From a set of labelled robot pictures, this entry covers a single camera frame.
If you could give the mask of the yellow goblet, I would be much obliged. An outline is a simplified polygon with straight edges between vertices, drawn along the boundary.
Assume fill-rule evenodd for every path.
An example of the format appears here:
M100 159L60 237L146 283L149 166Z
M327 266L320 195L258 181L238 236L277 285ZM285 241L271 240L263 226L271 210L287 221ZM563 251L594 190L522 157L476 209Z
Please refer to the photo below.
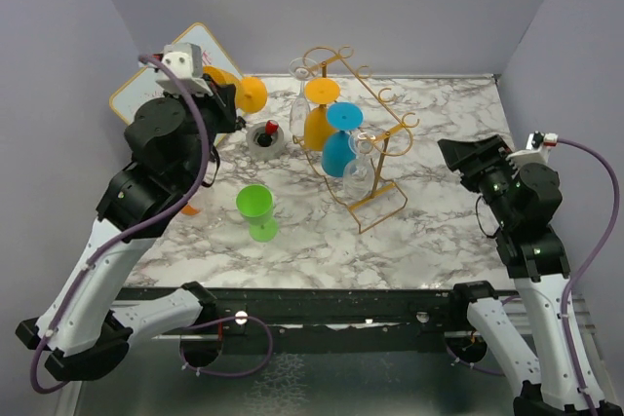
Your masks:
M305 89L305 97L316 104L304 124L304 144L311 151L322 151L326 140L336 132L327 118L328 106L337 101L340 86L330 78L320 77L310 81Z
M234 85L236 88L235 105L244 113L254 114L265 107L268 91L259 78L244 76L239 79L232 73L211 65L204 65L203 72L210 75L218 85Z

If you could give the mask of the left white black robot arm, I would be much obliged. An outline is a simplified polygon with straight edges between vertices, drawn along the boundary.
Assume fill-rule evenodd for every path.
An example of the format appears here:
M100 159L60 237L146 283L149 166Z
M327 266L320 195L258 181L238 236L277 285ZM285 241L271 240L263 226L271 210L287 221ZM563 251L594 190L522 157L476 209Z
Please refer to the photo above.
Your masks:
M97 205L87 245L70 278L40 317L22 321L19 340L64 385L93 381L111 372L133 345L188 326L201 333L215 308L198 283L184 284L161 299L127 312L112 304L140 258L203 185L216 161L215 137L243 127L236 109L240 84L204 74L207 94L165 91L146 101L126 127L130 163L118 172Z

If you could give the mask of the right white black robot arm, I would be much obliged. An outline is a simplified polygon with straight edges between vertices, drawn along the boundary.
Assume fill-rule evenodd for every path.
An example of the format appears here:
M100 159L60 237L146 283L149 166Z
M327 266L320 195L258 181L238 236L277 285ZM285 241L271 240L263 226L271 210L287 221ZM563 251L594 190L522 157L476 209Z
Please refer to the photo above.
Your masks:
M622 408L607 400L595 376L572 305L572 289L587 268L571 271L551 226L563 195L548 157L560 143L556 134L543 132L532 133L519 151L500 135L439 140L448 169L480 195L497 221L496 249L523 301L533 342L511 324L486 282L455 285L448 318L483 337L510 384L515 414L620 415Z

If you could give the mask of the blue goblet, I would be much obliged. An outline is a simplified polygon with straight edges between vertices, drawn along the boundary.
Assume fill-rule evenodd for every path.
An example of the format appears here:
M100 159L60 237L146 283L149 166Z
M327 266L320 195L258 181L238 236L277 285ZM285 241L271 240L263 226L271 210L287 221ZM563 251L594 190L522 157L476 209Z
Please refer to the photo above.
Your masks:
M346 165L355 159L349 141L351 132L363 123L364 114L356 104L336 102L329 107L327 120L336 132L325 142L321 166L327 175L342 177Z

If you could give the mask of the clear wine glass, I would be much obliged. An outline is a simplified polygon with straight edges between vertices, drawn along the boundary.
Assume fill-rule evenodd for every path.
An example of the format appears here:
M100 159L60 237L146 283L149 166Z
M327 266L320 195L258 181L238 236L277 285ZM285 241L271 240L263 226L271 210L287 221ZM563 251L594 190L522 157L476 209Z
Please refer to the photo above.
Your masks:
M303 138L305 120L310 112L310 104L305 95L305 86L314 77L310 70L311 67L312 61L303 57L292 60L289 65L290 74L299 83L299 92L292 101L289 118L290 132L296 139Z

